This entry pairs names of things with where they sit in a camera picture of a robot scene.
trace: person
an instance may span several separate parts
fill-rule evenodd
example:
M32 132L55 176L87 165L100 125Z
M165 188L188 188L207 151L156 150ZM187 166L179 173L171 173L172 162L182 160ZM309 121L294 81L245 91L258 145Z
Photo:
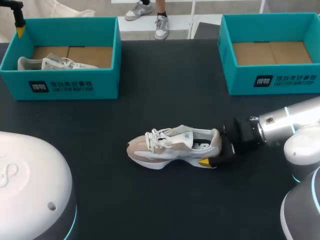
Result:
M158 9L158 14L156 17L156 29L155 29L155 39L164 40L169 34L169 19L166 13L166 1L165 0L155 0ZM135 7L128 11L124 18L127 21L133 21L140 18L142 15L146 15L152 12L152 6L150 0L140 0L136 3Z

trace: new balance logo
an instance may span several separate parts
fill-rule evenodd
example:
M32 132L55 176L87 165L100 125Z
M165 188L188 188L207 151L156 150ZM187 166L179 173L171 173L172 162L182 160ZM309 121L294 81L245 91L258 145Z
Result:
M201 143L201 144L198 144L198 143L195 143L192 148L193 149L206 149L210 146L210 144L208 143Z

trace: shoe insole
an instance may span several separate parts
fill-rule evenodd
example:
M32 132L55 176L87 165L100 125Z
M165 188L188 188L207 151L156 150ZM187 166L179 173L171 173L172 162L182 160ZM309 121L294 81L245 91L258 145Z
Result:
M207 139L193 139L192 149L207 149L211 144Z

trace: box logo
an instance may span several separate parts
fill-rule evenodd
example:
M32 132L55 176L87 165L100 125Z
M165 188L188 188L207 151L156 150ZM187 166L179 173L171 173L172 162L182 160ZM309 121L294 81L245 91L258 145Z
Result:
M257 76L254 82L254 87L269 87L272 81L273 75L260 75Z
M30 88L34 93L48 93L49 89L45 81L29 81Z

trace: gray sneaker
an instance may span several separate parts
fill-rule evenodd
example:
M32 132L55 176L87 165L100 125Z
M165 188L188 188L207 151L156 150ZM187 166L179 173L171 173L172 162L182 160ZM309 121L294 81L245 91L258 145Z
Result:
M169 34L169 19L165 16L158 15L156 18L155 39L164 40Z
M152 12L151 3L149 5L144 5L142 1L138 1L135 7L128 11L124 18L127 21L133 21L140 18L142 15L146 15Z

